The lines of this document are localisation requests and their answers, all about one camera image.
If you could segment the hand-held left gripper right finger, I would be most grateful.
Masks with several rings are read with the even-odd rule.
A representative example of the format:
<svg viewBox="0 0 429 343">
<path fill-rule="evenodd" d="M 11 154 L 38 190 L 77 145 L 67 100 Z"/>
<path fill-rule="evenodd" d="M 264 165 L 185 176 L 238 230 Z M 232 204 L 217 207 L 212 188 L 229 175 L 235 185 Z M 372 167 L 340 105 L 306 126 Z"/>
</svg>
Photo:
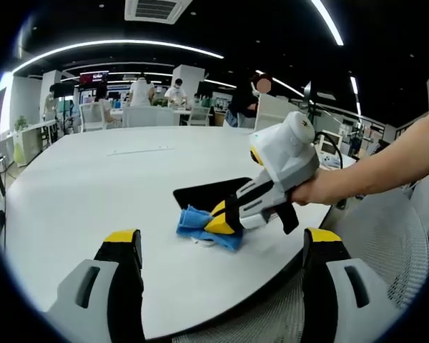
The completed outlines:
<svg viewBox="0 0 429 343">
<path fill-rule="evenodd" d="M 305 230 L 302 267 L 303 342 L 375 342 L 400 317 L 387 284 L 335 233 Z"/>
</svg>

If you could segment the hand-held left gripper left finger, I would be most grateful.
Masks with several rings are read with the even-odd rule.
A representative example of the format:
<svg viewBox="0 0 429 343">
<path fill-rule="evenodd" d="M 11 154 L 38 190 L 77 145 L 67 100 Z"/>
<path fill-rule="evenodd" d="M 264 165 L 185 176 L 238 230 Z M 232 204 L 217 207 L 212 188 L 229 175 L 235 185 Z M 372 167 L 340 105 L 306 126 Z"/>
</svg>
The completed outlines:
<svg viewBox="0 0 429 343">
<path fill-rule="evenodd" d="M 145 342 L 138 229 L 111 233 L 59 284 L 48 320 L 69 342 Z"/>
</svg>

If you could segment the person's right hand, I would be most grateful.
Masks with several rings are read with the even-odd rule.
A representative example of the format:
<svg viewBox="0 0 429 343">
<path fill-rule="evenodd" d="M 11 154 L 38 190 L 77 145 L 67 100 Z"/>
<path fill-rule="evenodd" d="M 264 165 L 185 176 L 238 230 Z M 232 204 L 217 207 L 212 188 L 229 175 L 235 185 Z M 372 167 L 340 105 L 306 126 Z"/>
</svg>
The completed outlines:
<svg viewBox="0 0 429 343">
<path fill-rule="evenodd" d="M 306 182 L 296 187 L 288 199 L 300 206 L 307 204 L 333 205 L 346 197 L 345 171 L 318 169 Z"/>
</svg>

